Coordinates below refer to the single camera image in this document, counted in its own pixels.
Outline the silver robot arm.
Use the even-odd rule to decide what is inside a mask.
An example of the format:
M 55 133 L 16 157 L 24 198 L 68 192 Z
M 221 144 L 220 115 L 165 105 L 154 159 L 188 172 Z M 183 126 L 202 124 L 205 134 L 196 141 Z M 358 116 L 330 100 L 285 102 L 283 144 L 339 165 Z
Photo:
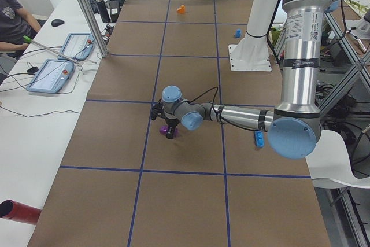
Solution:
M 287 13 L 283 81 L 280 103 L 273 111 L 197 104 L 182 97 L 180 89 L 168 86 L 153 108 L 152 117 L 163 118 L 167 137 L 178 124 L 197 129 L 203 121 L 230 124 L 245 130 L 266 132 L 279 155 L 301 159 L 311 154 L 320 139 L 320 109 L 315 104 L 323 17 L 339 0 L 254 0 L 245 37 L 229 46 L 233 71 L 266 71 L 269 67 L 268 32 L 275 8 Z

